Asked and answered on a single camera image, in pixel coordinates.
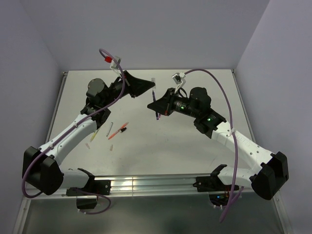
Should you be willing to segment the purple pen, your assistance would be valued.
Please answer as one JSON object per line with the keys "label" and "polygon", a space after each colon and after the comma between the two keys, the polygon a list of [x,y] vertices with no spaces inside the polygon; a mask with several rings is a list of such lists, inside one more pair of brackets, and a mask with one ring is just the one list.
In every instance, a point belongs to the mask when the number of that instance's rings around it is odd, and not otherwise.
{"label": "purple pen", "polygon": [[[155,95],[154,89],[152,90],[152,97],[153,97],[153,102],[156,102],[156,95]],[[156,120],[159,120],[160,114],[157,111],[155,111],[155,114],[156,114]]]}

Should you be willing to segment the orange pen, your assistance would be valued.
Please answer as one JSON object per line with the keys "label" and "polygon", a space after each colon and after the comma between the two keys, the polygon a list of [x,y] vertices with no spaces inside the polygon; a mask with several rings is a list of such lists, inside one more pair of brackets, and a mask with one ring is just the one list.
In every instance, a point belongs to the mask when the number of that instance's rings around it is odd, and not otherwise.
{"label": "orange pen", "polygon": [[112,139],[116,134],[118,134],[119,132],[123,132],[123,129],[126,128],[126,126],[129,124],[129,122],[124,123],[118,130],[116,130],[113,134],[111,134],[108,137],[108,140]]}

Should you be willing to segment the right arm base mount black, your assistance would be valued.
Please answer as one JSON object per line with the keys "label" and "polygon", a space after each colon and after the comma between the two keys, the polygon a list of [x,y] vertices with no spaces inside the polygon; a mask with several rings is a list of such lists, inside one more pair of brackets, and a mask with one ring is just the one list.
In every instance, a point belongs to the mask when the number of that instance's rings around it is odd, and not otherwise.
{"label": "right arm base mount black", "polygon": [[230,197],[231,185],[225,185],[218,177],[198,176],[193,187],[197,192],[209,193],[210,202],[217,207],[225,207]]}

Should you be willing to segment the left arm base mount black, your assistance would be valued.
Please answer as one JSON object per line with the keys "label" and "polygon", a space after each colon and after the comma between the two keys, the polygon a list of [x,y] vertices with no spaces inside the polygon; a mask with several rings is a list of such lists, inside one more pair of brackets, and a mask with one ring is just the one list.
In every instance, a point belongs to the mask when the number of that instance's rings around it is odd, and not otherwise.
{"label": "left arm base mount black", "polygon": [[[99,213],[105,212],[111,207],[111,200],[108,197],[111,189],[110,180],[94,180],[93,182],[88,183],[84,188],[70,188],[66,190],[66,196],[95,196],[95,198],[77,198],[76,207],[82,211],[89,213]],[[94,211],[97,205],[99,205],[100,199],[107,200],[108,204],[102,211]]]}

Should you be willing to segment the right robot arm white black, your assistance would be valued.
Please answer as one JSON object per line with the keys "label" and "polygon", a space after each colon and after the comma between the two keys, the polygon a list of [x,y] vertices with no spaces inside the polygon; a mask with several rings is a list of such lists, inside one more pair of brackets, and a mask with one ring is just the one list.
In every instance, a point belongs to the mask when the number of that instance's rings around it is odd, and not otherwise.
{"label": "right robot arm white black", "polygon": [[226,164],[219,165],[209,176],[199,176],[193,184],[198,192],[223,191],[234,185],[251,188],[265,200],[270,200],[289,179],[287,157],[266,150],[236,131],[230,123],[211,108],[211,98],[207,90],[195,87],[189,97],[180,97],[169,88],[165,95],[148,104],[151,109],[163,116],[178,112],[194,118],[196,129],[208,138],[220,143],[238,154],[245,161],[247,169],[234,169]]}

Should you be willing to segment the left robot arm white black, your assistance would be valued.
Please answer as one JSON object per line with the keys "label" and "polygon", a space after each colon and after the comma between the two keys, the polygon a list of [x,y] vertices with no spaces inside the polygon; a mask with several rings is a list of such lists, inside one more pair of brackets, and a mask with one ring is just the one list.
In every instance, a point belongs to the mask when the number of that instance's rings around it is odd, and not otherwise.
{"label": "left robot arm white black", "polygon": [[95,176],[85,169],[62,171],[60,165],[68,154],[87,136],[96,132],[110,115],[110,106],[126,95],[136,98],[152,89],[155,83],[136,78],[123,71],[107,86],[100,78],[91,80],[87,87],[86,104],[75,120],[54,139],[38,148],[25,150],[22,167],[22,192],[28,183],[40,194],[52,195],[58,189],[78,189],[89,195],[95,188]]}

